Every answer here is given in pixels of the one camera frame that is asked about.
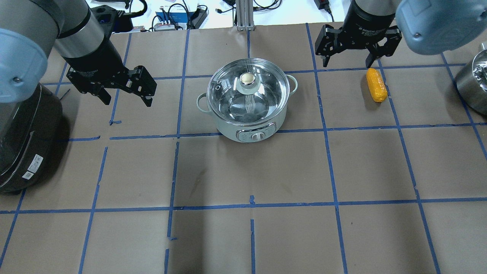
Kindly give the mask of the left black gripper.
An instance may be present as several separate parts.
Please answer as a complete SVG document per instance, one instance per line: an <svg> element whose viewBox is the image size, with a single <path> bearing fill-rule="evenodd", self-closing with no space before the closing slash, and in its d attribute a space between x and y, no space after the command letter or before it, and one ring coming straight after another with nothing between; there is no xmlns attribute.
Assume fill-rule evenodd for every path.
<svg viewBox="0 0 487 274"><path fill-rule="evenodd" d="M91 82L102 83L116 74L124 74L123 91L139 97L146 107L152 106L157 88L156 81L142 65L136 66L132 70L127 69L111 40L103 40L96 50L83 57L67 57L66 62L83 78L76 80L73 76L71 79L71 83L78 89L78 92L89 92L99 98L104 105L109 105L111 95L103 85L91 84L90 87L88 85Z"/></svg>

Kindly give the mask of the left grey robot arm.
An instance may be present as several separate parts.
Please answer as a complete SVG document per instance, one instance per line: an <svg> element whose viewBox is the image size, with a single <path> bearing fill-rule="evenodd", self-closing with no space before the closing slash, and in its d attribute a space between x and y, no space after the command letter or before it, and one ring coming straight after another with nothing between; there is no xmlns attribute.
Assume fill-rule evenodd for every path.
<svg viewBox="0 0 487 274"><path fill-rule="evenodd" d="M85 0L2 0L0 82L1 102L30 98L48 66L51 50L70 65L67 77L82 94L103 104L111 102L107 89L120 89L141 98L150 107L156 82L144 66L124 66L110 40L113 32L132 29L137 12L113 11L114 19L101 23Z"/></svg>

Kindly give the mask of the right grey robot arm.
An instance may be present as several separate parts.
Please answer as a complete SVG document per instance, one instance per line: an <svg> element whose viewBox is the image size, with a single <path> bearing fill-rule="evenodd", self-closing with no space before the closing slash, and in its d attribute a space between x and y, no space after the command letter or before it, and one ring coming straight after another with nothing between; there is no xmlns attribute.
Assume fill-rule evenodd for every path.
<svg viewBox="0 0 487 274"><path fill-rule="evenodd" d="M452 51L485 31L486 7L485 0L352 0L343 26L324 25L314 51L327 67L334 54L366 49L366 68L403 39L416 54Z"/></svg>

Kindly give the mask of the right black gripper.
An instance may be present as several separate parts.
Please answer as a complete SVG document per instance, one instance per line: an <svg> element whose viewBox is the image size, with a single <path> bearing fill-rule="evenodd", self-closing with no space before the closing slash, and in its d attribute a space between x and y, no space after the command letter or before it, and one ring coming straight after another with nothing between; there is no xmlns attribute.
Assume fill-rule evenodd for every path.
<svg viewBox="0 0 487 274"><path fill-rule="evenodd" d="M402 40L398 26L391 26L395 17L392 11L366 11L359 5L350 5L343 26L334 29L325 24L315 41L315 55L322 58L322 66L327 67L330 58L343 49L367 49L366 68L378 59L391 57ZM379 42L386 39L383 45Z"/></svg>

